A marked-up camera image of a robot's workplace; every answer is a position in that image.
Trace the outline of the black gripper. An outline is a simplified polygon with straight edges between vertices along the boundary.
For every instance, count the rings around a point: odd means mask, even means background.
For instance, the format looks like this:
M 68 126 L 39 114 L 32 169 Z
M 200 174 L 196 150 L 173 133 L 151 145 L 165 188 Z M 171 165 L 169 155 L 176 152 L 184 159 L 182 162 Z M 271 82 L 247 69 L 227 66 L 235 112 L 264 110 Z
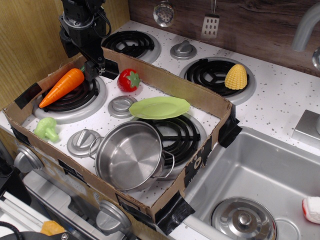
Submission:
M 107 17 L 95 15 L 85 22 L 79 22 L 62 14 L 60 21 L 60 41 L 69 58 L 81 53 L 87 61 L 84 63 L 84 76 L 92 82 L 105 72 L 105 57 L 101 47 L 102 39 L 111 33 L 111 24 Z

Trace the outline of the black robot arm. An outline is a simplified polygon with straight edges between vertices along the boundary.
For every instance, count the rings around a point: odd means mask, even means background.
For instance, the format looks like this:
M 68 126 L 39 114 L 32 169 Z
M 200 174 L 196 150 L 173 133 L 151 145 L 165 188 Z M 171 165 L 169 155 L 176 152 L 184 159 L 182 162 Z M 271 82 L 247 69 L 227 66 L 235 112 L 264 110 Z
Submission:
M 106 60 L 101 47 L 112 27 L 103 8 L 104 0 L 63 0 L 60 22 L 60 41 L 69 58 L 82 54 L 84 76 L 88 81 L 105 72 Z

